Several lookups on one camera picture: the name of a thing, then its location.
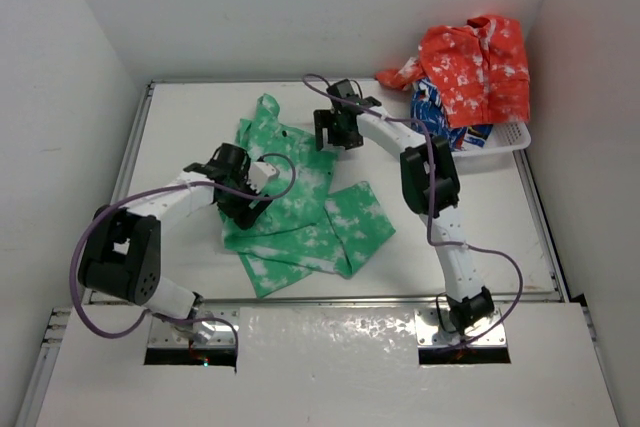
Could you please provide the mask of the green tie-dye trousers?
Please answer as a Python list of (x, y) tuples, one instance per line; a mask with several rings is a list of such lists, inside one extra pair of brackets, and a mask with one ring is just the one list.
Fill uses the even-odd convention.
[(349, 279), (395, 233), (368, 182), (330, 190), (336, 153), (317, 150), (311, 134), (282, 124), (279, 113), (276, 99), (262, 95), (235, 138), (251, 159), (267, 154), (279, 170), (265, 190), (273, 202), (247, 230), (221, 217), (223, 245), (238, 254), (259, 298), (313, 272)]

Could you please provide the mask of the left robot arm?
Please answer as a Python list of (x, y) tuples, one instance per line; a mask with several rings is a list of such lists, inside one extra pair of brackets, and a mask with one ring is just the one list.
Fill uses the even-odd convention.
[(74, 253), (73, 287), (85, 287), (187, 325), (199, 295), (161, 273), (164, 234), (196, 211), (217, 206), (247, 230), (273, 201), (266, 191), (279, 172), (262, 158), (224, 143), (206, 163), (191, 163), (167, 186), (99, 209)]

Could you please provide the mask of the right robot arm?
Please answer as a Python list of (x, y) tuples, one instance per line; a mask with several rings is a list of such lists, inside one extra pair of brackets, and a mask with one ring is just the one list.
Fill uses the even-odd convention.
[(393, 117), (372, 97), (364, 97), (348, 79), (326, 83), (322, 92), (332, 107), (314, 112), (316, 148), (345, 150), (371, 140), (398, 163), (402, 197), (426, 227), (445, 281), (452, 330), (463, 335), (494, 312), (491, 293), (473, 263), (458, 209), (460, 181), (448, 141), (409, 120)]

